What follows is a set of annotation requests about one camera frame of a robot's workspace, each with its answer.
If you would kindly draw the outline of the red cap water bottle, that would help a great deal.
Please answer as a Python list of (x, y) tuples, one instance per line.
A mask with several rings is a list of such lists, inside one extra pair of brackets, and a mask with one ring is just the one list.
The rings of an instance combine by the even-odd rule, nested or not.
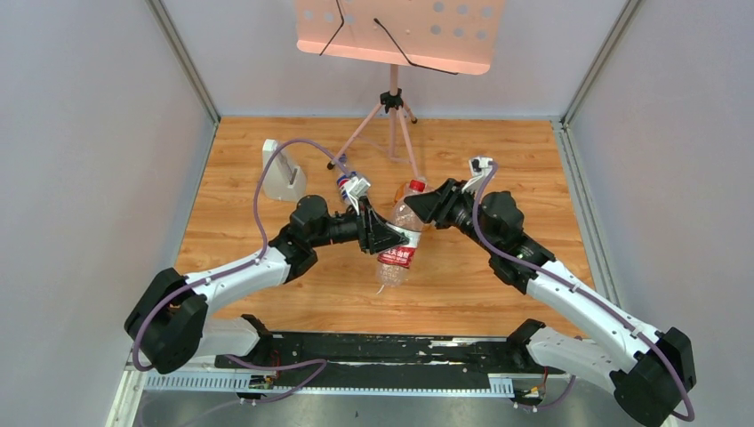
[(408, 206), (405, 199), (408, 196), (422, 194), (427, 189), (427, 183), (421, 180), (410, 180), (396, 195), (389, 226), (398, 231), (406, 241), (394, 246), (378, 255), (377, 279), (381, 285), (378, 293), (386, 287), (402, 285), (408, 276), (413, 258), (416, 254), (424, 223)]

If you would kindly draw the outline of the orange label tea bottle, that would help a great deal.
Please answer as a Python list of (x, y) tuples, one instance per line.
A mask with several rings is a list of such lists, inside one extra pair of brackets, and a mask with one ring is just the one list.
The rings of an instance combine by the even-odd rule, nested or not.
[(397, 204), (400, 200), (402, 200), (406, 195), (411, 194), (411, 188), (410, 188), (410, 181), (406, 181), (402, 183), (398, 189), (396, 190), (396, 193), (394, 195), (394, 204)]

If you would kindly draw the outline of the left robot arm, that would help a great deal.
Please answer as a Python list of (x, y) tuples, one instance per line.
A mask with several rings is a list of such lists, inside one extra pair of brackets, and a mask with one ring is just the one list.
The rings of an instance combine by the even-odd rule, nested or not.
[(363, 253), (381, 254), (409, 240), (407, 231), (376, 213), (367, 197), (335, 214), (322, 197), (303, 197), (288, 224), (256, 253), (213, 270), (159, 271), (124, 322), (133, 339), (133, 364), (140, 371), (169, 374), (195, 357), (233, 355), (250, 367), (263, 367), (272, 356), (270, 340), (250, 321), (214, 320), (215, 312), (301, 277), (317, 262), (320, 246), (356, 241)]

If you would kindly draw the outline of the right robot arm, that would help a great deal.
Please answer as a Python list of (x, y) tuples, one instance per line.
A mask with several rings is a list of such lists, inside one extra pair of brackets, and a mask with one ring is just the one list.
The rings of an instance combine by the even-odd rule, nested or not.
[(693, 421), (688, 393), (696, 375), (688, 336), (630, 315), (580, 281), (525, 234), (524, 215), (510, 192), (472, 193), (449, 179), (405, 202), (422, 222), (454, 227), (482, 246), (501, 282), (550, 306), (588, 336), (580, 341), (529, 319), (510, 337), (514, 368), (553, 367), (591, 383), (644, 426), (661, 426), (670, 416)]

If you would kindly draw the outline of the blue label pepsi bottle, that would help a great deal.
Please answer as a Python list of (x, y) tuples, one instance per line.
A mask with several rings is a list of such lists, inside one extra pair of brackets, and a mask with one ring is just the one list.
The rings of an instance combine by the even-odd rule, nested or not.
[(340, 163), (347, 169), (343, 172), (338, 166), (335, 166), (333, 170), (336, 172), (336, 186), (340, 193), (341, 199), (345, 205), (350, 205), (350, 200), (345, 190), (346, 183), (357, 176), (357, 172), (349, 166), (348, 157), (343, 154), (339, 157)]

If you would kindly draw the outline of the white wedge stand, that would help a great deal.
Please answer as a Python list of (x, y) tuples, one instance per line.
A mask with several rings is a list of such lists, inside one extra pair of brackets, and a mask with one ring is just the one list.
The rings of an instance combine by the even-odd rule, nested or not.
[(302, 167), (288, 153), (281, 150), (271, 159), (278, 141), (266, 139), (262, 147), (262, 165), (269, 169), (262, 183), (267, 198), (276, 201), (298, 202), (306, 194), (308, 178)]

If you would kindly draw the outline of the pink music stand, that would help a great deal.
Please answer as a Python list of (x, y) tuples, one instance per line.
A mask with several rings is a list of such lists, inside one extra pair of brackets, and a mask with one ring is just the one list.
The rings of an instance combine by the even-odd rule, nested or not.
[(402, 68), (449, 76), (481, 76), (493, 62), (505, 2), (462, 1), (296, 1), (297, 48), (318, 56), (389, 66), (389, 87), (343, 143), (344, 155), (380, 113), (389, 120), (387, 155), (397, 160), (401, 132), (413, 176), (420, 178), (408, 126), (418, 121), (398, 79)]

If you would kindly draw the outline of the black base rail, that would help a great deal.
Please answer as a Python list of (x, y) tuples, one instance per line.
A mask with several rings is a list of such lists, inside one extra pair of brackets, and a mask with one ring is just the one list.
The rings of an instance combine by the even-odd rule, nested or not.
[(257, 366), (327, 362), (312, 387), (482, 390), (490, 375), (530, 375), (546, 368), (504, 337), (273, 332), (243, 360)]

